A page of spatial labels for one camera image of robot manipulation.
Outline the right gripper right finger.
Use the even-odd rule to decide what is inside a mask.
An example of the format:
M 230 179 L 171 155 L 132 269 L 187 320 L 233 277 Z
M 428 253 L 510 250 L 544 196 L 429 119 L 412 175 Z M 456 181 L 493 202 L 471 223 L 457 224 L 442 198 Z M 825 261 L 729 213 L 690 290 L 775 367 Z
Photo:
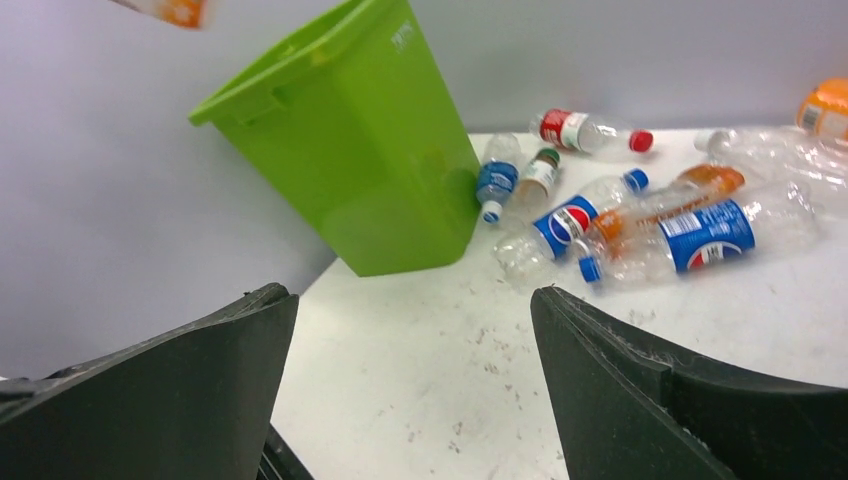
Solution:
M 573 479 L 843 479 L 847 392 L 704 356 L 557 287 L 533 330 Z

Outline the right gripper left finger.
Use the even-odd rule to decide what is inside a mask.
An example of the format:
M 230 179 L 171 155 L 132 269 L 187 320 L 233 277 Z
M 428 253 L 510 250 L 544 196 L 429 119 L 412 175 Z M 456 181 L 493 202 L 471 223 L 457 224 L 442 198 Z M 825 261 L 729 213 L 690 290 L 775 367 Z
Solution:
M 299 298 L 277 283 L 126 349 L 1 384 L 5 479 L 296 479 L 271 424 Z

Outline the blue label blue cap bottle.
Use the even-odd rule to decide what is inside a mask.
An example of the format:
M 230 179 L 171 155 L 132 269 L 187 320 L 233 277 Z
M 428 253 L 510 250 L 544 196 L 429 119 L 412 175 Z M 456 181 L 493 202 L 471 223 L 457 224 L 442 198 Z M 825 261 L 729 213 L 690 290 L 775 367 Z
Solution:
M 772 182 L 661 220 L 612 246 L 588 247 L 578 268 L 594 289 L 628 290 L 745 256 L 797 253 L 818 237 L 806 185 Z

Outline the crushed orange tea bottle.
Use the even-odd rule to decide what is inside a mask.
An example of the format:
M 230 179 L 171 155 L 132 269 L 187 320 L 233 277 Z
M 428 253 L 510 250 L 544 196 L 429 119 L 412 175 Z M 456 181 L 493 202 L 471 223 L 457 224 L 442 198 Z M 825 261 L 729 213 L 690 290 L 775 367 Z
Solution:
M 217 6 L 214 0 L 112 0 L 137 13 L 184 29 L 202 30 Z

